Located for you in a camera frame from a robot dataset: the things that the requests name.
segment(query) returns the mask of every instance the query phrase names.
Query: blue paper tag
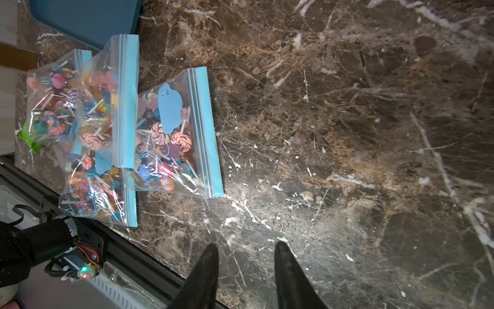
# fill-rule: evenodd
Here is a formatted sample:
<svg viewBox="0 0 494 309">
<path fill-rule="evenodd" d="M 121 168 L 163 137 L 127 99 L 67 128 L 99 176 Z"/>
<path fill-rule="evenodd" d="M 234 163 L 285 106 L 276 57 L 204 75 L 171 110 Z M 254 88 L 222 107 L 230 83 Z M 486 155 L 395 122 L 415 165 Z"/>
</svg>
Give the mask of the blue paper tag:
<svg viewBox="0 0 494 309">
<path fill-rule="evenodd" d="M 182 96 L 178 91 L 172 90 L 170 85 L 163 84 L 158 91 L 158 108 L 163 132 L 172 134 L 173 129 L 182 123 Z"/>
<path fill-rule="evenodd" d="M 103 158 L 97 151 L 94 155 L 94 167 L 98 175 L 104 174 L 107 170 L 113 167 L 113 164 Z"/>
</svg>

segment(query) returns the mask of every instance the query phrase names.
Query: plastic zipper bag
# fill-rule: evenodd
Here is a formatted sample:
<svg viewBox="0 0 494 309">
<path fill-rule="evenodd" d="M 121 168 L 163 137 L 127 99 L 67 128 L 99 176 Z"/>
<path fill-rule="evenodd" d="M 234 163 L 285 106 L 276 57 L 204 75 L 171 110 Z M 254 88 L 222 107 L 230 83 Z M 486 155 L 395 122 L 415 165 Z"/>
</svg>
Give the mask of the plastic zipper bag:
<svg viewBox="0 0 494 309">
<path fill-rule="evenodd" d="M 85 63 L 79 77 L 76 141 L 123 168 L 133 167 L 139 73 L 139 36 L 112 36 L 105 48 Z"/>
<path fill-rule="evenodd" d="M 134 169 L 125 172 L 135 190 L 224 195 L 206 67 L 141 93 L 137 116 Z"/>
<path fill-rule="evenodd" d="M 36 144 L 59 141 L 70 149 L 77 128 L 76 80 L 91 51 L 74 49 L 58 61 L 28 72 L 27 120 L 21 137 L 34 151 Z"/>
<path fill-rule="evenodd" d="M 135 191 L 124 180 L 124 170 L 101 159 L 86 147 L 82 155 L 71 154 L 54 145 L 60 166 L 66 173 L 66 186 L 58 207 L 73 217 L 137 227 Z"/>
</svg>

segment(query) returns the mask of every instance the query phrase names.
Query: blue zipper seal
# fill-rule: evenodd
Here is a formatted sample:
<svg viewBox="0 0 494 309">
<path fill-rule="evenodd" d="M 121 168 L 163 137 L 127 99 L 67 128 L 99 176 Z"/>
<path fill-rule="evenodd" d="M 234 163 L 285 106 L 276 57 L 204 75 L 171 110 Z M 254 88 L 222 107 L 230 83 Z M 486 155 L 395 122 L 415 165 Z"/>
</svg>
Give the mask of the blue zipper seal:
<svg viewBox="0 0 494 309">
<path fill-rule="evenodd" d="M 222 197 L 223 180 L 219 166 L 216 132 L 214 130 L 211 95 L 207 80 L 207 68 L 187 69 L 191 105 L 196 123 L 197 150 L 201 161 L 201 173 L 206 188 L 205 198 Z"/>
<path fill-rule="evenodd" d="M 74 62 L 78 73 L 81 72 L 82 66 L 91 58 L 92 53 L 90 50 L 74 49 Z M 75 117 L 68 134 L 68 137 L 70 139 L 74 139 L 74 144 L 72 145 L 72 149 L 70 150 L 70 153 L 73 154 L 80 154 L 82 151 L 82 142 L 78 138 L 75 138 L 78 124 L 79 123 L 77 121 L 77 117 Z"/>
<path fill-rule="evenodd" d="M 139 75 L 139 36 L 119 35 L 119 90 L 114 119 L 114 163 L 119 168 L 134 166 L 137 83 Z"/>
</svg>

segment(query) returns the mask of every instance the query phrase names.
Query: blue bin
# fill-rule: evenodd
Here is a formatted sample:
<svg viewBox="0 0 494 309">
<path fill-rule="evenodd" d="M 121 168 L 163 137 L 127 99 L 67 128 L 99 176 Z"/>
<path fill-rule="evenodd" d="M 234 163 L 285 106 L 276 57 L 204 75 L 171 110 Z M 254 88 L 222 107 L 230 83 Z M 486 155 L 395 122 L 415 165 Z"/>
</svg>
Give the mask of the blue bin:
<svg viewBox="0 0 494 309">
<path fill-rule="evenodd" d="M 134 34 L 142 0 L 29 0 L 34 20 L 96 50 Z"/>
</svg>

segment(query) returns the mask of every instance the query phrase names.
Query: brown marble surface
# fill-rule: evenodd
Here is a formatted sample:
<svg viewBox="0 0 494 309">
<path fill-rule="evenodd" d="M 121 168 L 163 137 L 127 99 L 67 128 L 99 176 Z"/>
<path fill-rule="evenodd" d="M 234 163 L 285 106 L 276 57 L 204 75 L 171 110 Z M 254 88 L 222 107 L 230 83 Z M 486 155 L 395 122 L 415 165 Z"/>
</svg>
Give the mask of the brown marble surface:
<svg viewBox="0 0 494 309">
<path fill-rule="evenodd" d="M 43 64 L 82 47 L 25 2 L 20 46 Z M 139 228 L 115 229 L 182 276 L 216 243 L 231 308 L 276 308 L 278 240 L 329 308 L 493 308 L 493 9 L 144 0 L 139 91 L 208 67 L 226 197 L 139 193 Z M 18 139 L 16 165 L 63 187 L 49 149 Z"/>
</svg>

